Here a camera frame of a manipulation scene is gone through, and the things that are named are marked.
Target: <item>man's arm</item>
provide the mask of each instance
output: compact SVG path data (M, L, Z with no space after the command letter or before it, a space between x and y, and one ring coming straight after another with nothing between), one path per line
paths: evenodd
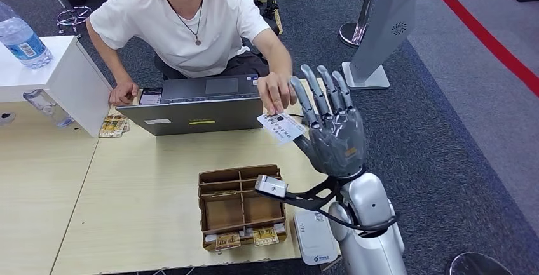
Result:
M266 57L269 75L259 79L260 98L268 114L281 113L289 104L295 104L296 92L288 83L292 77L292 59L286 47L271 29L264 29L253 44Z
M129 105L131 100L128 95L137 96L139 87L133 82L127 71L125 70L121 60L119 59L118 52L110 48L103 39L95 32L90 23L90 19L86 19L86 28L88 29L88 35L92 40L92 43L111 70L114 79L116 80L116 87L111 92L109 101L113 105Z

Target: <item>laptop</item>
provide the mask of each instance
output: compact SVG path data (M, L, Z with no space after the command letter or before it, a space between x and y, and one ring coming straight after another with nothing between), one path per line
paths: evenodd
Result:
M171 79L116 109L153 135L261 128L258 75Z

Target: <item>necklace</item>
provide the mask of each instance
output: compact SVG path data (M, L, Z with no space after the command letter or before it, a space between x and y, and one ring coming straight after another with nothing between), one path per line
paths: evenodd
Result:
M178 15L178 18L180 21L187 27L187 29L194 35L194 43L196 45L201 45L202 42L198 39L198 29L200 28L200 19L202 19L202 3L204 3L204 0L200 2L200 14L198 15L198 25L196 26L196 32L193 32L193 30L183 21L183 19Z

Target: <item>laptop lid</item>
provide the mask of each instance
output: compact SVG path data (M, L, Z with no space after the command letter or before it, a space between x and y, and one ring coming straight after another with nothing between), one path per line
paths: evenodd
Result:
M116 107L135 124L153 135L175 135L261 128L260 98L213 100L183 104Z

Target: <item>black pants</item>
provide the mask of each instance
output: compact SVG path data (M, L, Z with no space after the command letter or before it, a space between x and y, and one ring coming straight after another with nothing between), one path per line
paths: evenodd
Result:
M170 67L165 62L155 55L154 58L155 67L163 73L163 79L185 79L185 75ZM258 74L258 76L267 76L270 73L268 64L265 60L257 55L246 51L241 55L237 55L228 60L224 71L214 76L231 76L231 75L246 75L246 74Z

